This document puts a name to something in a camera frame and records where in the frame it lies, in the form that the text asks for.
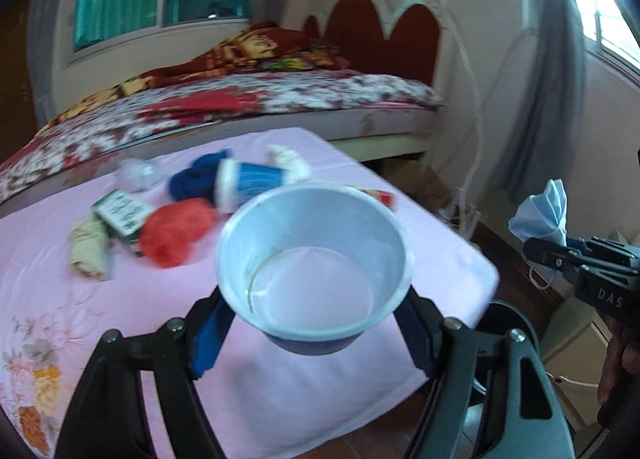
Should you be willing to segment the person's right hand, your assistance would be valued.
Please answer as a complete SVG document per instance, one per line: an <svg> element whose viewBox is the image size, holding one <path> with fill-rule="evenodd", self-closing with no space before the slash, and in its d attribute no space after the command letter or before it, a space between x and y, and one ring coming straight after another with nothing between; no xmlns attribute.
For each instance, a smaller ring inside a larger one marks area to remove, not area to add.
<svg viewBox="0 0 640 459"><path fill-rule="evenodd" d="M622 372L639 375L639 337L625 328L614 318L606 320L612 332L598 385L598 403L603 405L610 395Z"/></svg>

